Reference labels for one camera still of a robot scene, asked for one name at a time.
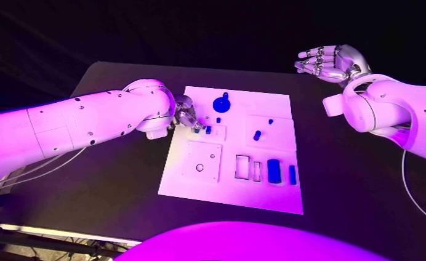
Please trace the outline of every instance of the blue rectangular block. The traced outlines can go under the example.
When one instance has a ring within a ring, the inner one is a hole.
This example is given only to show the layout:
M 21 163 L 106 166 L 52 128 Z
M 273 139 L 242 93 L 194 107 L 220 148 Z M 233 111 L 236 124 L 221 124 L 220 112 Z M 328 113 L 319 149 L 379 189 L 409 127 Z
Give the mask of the blue rectangular block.
M 296 167 L 295 166 L 291 166 L 291 184 L 292 185 L 298 184 L 298 182 L 296 182 Z
M 269 160 L 269 183 L 282 183 L 281 161 L 278 159 Z

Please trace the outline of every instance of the blue object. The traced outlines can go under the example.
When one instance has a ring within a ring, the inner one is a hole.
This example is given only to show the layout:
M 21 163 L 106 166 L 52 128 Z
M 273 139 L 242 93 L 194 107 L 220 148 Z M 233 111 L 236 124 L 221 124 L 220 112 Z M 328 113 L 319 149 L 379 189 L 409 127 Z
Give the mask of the blue object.
M 296 185 L 296 167 L 291 166 L 291 184 Z
M 282 183 L 281 161 L 269 159 L 269 183 Z
M 231 103 L 229 100 L 229 93 L 224 93 L 224 96 L 217 98 L 216 101 L 213 102 L 213 108 L 217 112 L 227 112 L 231 108 Z
M 259 141 L 260 135 L 262 135 L 262 132 L 260 130 L 257 130 L 253 137 L 255 141 Z

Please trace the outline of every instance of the peg board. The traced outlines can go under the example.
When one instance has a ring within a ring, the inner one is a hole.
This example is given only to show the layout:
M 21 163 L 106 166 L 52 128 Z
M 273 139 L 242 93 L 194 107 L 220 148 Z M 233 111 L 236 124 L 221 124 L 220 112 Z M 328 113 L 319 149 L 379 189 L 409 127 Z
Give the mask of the peg board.
M 224 93 L 231 108 L 218 113 L 213 105 Z M 211 133 L 177 126 L 158 194 L 304 214 L 289 96 L 205 87 L 187 87 L 185 95 Z M 256 131 L 262 132 L 257 141 Z M 236 177 L 237 156 L 250 158 L 249 179 Z M 269 183 L 269 159 L 281 161 L 281 183 Z M 295 185 L 289 166 L 296 167 Z

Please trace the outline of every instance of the black table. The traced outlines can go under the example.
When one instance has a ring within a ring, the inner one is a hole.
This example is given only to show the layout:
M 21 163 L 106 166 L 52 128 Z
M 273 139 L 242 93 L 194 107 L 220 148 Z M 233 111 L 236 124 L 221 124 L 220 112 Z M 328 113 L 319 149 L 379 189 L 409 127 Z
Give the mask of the black table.
M 158 195 L 172 133 L 148 140 L 135 131 L 18 185 L 2 223 L 143 241 L 195 223 L 240 220 L 314 231 L 392 259 L 425 260 L 426 216 L 402 184 L 402 149 L 357 133 L 344 116 L 327 116 L 321 101 L 341 92 L 337 84 L 301 74 L 99 62 L 73 96 L 122 89 L 140 78 L 162 80 L 175 94 L 201 86 L 291 95 L 305 215 Z M 425 207 L 426 160 L 408 154 L 406 168 Z

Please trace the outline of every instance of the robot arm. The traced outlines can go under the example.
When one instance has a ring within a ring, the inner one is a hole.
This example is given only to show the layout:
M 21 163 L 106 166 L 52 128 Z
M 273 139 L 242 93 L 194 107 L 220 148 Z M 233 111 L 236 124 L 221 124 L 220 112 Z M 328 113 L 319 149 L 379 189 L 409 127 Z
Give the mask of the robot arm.
M 109 141 L 135 129 L 149 139 L 182 124 L 195 129 L 191 98 L 177 96 L 161 81 L 142 79 L 112 90 L 0 114 L 0 176 L 22 166 Z
M 295 63 L 344 92 L 324 99 L 328 116 L 344 114 L 358 132 L 380 135 L 426 158 L 426 87 L 373 74 L 361 53 L 348 45 L 319 47 L 299 53 Z

